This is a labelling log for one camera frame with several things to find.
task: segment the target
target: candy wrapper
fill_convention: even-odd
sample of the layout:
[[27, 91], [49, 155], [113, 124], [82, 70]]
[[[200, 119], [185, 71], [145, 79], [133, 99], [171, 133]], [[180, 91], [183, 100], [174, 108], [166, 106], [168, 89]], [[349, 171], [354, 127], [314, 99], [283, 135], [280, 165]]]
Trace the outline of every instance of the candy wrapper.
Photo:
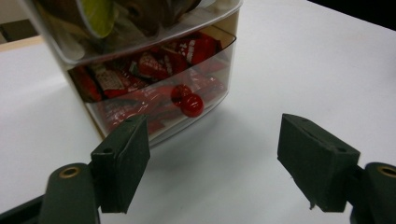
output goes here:
[[198, 32], [70, 74], [83, 99], [96, 102], [92, 106], [108, 133], [123, 120], [146, 114], [153, 134], [173, 120], [199, 117], [227, 91], [210, 75], [228, 66], [213, 57], [220, 51], [218, 40]]

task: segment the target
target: plastic bin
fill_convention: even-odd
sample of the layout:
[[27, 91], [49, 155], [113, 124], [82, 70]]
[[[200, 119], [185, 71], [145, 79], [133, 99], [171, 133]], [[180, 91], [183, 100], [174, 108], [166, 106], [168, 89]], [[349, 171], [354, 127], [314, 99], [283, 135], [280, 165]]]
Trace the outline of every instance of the plastic bin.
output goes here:
[[[155, 21], [150, 32], [131, 19], [135, 8], [120, 3], [141, 1], [119, 0], [110, 33], [99, 37], [49, 13], [46, 1], [20, 0], [103, 136], [124, 119], [146, 114], [153, 146], [227, 95], [242, 0], [198, 0], [181, 15], [167, 9], [173, 20]], [[173, 7], [184, 2], [189, 1], [174, 0]]]

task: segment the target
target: transparent plastic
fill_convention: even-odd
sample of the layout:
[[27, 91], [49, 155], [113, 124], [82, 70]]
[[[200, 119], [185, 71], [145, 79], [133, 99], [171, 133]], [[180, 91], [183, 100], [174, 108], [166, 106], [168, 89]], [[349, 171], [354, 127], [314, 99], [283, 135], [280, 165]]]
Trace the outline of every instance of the transparent plastic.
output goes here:
[[[19, 1], [64, 70], [76, 94], [80, 95], [81, 102], [103, 137], [123, 119], [141, 113], [148, 116], [149, 140], [153, 146], [203, 117], [229, 91], [238, 12], [242, 0], [110, 0], [114, 1], [114, 23], [108, 35], [99, 37], [92, 35], [92, 28], [87, 29], [86, 24], [69, 20], [70, 15], [61, 15], [67, 14], [67, 10], [58, 15], [49, 13], [51, 7], [46, 6], [59, 3], [78, 4], [79, 0]], [[139, 8], [143, 5], [149, 10], [149, 14], [143, 13], [146, 9]], [[143, 16], [131, 18], [131, 14]], [[145, 17], [151, 14], [155, 15], [154, 18]], [[196, 33], [218, 40], [221, 51], [199, 63], [190, 64], [185, 70], [167, 79], [150, 83], [145, 88], [113, 98], [87, 101], [73, 78], [74, 71], [78, 68], [111, 63]], [[173, 88], [179, 86], [191, 90], [191, 93], [201, 99], [202, 111], [192, 116], [182, 106], [175, 104]], [[157, 91], [161, 92], [161, 100], [138, 100], [138, 97]], [[154, 109], [140, 110], [136, 104]]]
[[181, 15], [175, 23], [166, 27], [160, 23], [153, 34], [146, 34], [147, 32], [137, 28], [128, 19], [129, 11], [125, 7], [115, 4], [117, 18], [112, 32], [105, 38], [94, 38], [85, 34], [77, 25], [48, 13], [40, 5], [39, 0], [20, 0], [20, 2], [28, 11], [39, 33], [56, 54], [62, 61], [72, 65], [120, 57], [187, 35], [231, 16], [242, 5], [241, 0], [217, 0], [210, 5], [201, 7], [198, 5]]

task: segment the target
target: plastic storage container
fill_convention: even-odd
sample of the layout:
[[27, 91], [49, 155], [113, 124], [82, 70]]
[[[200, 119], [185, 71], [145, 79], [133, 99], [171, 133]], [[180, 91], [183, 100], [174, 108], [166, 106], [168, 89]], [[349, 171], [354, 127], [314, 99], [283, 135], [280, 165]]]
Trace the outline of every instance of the plastic storage container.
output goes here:
[[20, 2], [103, 136], [146, 114], [155, 145], [229, 91], [242, 0]]

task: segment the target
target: green object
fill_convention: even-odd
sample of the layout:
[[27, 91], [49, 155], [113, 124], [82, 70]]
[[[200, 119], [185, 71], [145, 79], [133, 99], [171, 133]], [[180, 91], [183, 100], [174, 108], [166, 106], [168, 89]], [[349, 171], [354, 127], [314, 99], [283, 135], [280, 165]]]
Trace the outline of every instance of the green object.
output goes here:
[[344, 211], [344, 185], [358, 164], [358, 150], [308, 119], [284, 114], [277, 155], [311, 208]]
[[146, 116], [123, 121], [91, 157], [102, 212], [126, 213], [150, 157]]
[[77, 0], [78, 10], [88, 31], [97, 38], [110, 34], [115, 21], [112, 0]]

